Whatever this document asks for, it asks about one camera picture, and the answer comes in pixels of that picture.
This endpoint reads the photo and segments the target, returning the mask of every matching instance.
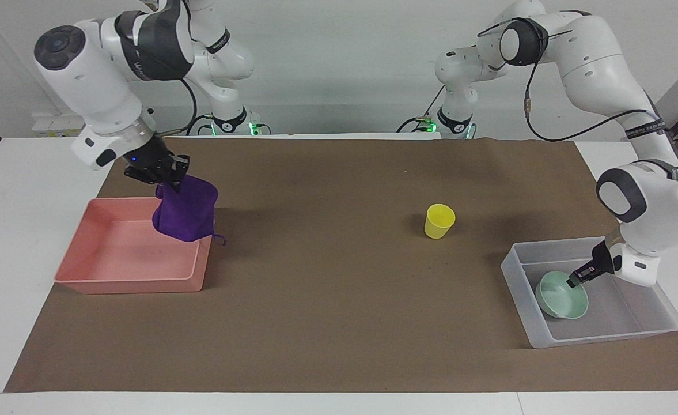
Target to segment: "translucent tray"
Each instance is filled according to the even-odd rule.
[[[644,288],[604,275],[584,284],[589,310],[578,320],[545,315],[534,290],[549,271],[571,273],[589,259],[603,238],[565,239],[514,244],[502,262],[502,273],[513,296],[531,346],[536,349],[621,341],[678,331],[678,313],[657,284]]]

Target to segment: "purple bag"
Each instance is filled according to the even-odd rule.
[[[193,242],[213,233],[213,208],[218,191],[213,184],[186,175],[180,182],[180,192],[159,184],[155,191],[160,207],[152,215],[152,224],[160,233]]]

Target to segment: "pink tray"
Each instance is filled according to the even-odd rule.
[[[181,242],[152,226],[160,200],[93,199],[55,281],[83,294],[196,292],[211,238]]]

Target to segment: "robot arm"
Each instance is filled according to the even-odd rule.
[[[539,0],[518,0],[478,35],[476,52],[482,68],[497,73],[507,66],[555,63],[575,106],[623,126],[639,161],[611,169],[597,182],[600,202],[622,223],[594,248],[592,260],[571,274],[570,285],[613,273],[653,286],[660,255],[678,246],[678,151],[607,22],[581,11],[546,13]],[[467,79],[481,81],[477,69],[468,72]],[[528,118],[528,95],[525,103]],[[473,104],[468,100],[458,110],[462,106],[444,102],[439,114],[463,118]]]
[[[127,176],[175,188],[188,170],[189,158],[173,155],[154,133],[154,120],[128,81],[189,79],[207,95],[209,118],[223,132],[251,133],[252,113],[228,80],[249,77],[253,59],[218,23],[213,2],[159,0],[154,13],[127,11],[55,27],[39,38],[39,71],[86,122],[73,152],[89,167],[125,157]]]
[[[505,24],[513,18],[546,13],[541,2],[515,2],[497,15],[491,26]],[[436,60],[436,78],[444,84],[444,104],[434,113],[433,121],[442,137],[462,137],[471,126],[478,93],[473,82],[491,81],[507,74],[500,54],[501,32],[491,32],[478,39],[473,47],[442,53]]]

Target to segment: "table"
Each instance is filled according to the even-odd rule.
[[[404,135],[428,139],[429,134]],[[398,139],[396,134],[325,138]],[[14,367],[31,326],[51,288],[55,269],[79,221],[85,203],[96,195],[106,171],[91,172],[71,157],[70,139],[7,139],[0,146],[0,391]],[[629,144],[581,142],[580,152],[597,176],[635,159]],[[49,199],[59,200],[50,206]],[[25,269],[27,281],[4,276]],[[678,309],[678,251],[663,258],[660,284]],[[650,394],[24,394],[0,395],[1,408],[83,408],[94,413],[96,402],[107,412],[131,408],[182,412],[184,408],[225,413],[362,412],[417,413],[559,413],[564,402],[573,413],[620,409],[621,413],[666,413],[678,404],[678,392]]]

